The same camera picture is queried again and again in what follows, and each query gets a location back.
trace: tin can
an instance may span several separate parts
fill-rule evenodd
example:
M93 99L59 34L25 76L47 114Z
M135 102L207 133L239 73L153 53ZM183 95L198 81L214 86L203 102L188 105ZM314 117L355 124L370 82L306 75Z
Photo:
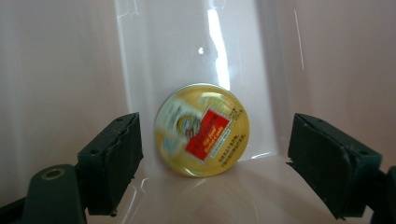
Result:
M229 91L193 84L174 92L154 126L161 157L183 175L220 174L242 156L249 138L245 108Z

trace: white plastic surface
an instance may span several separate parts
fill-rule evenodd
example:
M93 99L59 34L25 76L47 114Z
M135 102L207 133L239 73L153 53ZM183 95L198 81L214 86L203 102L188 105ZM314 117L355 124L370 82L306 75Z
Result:
M0 206L139 111L145 159L119 215L90 223L338 223L285 164L292 115L382 153L384 171L396 164L395 10L369 0L0 0ZM175 175L152 137L166 97L196 82L229 89L251 122L242 160L209 178Z

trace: translucent plastic box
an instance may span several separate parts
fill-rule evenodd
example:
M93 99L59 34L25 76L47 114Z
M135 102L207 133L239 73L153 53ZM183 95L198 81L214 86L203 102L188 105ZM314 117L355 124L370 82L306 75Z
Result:
M139 112L145 158L116 217L89 223L337 221L285 162L293 114L330 122L396 164L396 2L0 0L0 206L31 176ZM192 83L233 93L250 139L229 171L176 175L158 156L163 101Z

